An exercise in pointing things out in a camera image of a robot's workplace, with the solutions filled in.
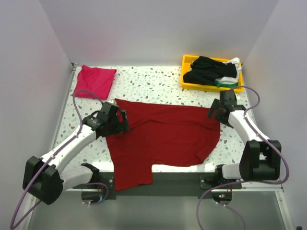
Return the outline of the dark red t shirt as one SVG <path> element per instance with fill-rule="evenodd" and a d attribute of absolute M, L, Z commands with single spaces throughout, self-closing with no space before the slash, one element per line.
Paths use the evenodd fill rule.
<path fill-rule="evenodd" d="M 202 164 L 216 147 L 220 124 L 208 108 L 116 99 L 127 113 L 129 132 L 109 136 L 115 190 L 153 182 L 152 166 Z"/>

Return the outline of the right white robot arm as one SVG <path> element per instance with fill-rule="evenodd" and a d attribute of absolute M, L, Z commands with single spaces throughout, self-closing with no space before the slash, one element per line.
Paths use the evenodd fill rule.
<path fill-rule="evenodd" d="M 276 181 L 280 176 L 281 144 L 270 140 L 251 121 L 247 109 L 237 103 L 233 90 L 221 91 L 219 99 L 214 99 L 208 118 L 236 130 L 245 144 L 239 163 L 220 164 L 214 171 L 211 182 L 225 188 L 230 182 Z"/>

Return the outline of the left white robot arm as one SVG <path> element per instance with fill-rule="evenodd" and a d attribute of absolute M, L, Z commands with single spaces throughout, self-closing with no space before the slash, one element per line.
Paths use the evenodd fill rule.
<path fill-rule="evenodd" d="M 83 163 L 71 172 L 64 170 L 85 147 L 98 138 L 129 130 L 126 111 L 113 103 L 103 103 L 100 110 L 82 119 L 64 142 L 42 157 L 33 156 L 26 162 L 23 190 L 50 205 L 67 189 L 83 184 L 89 188 L 102 185 L 99 169 L 91 164 Z"/>

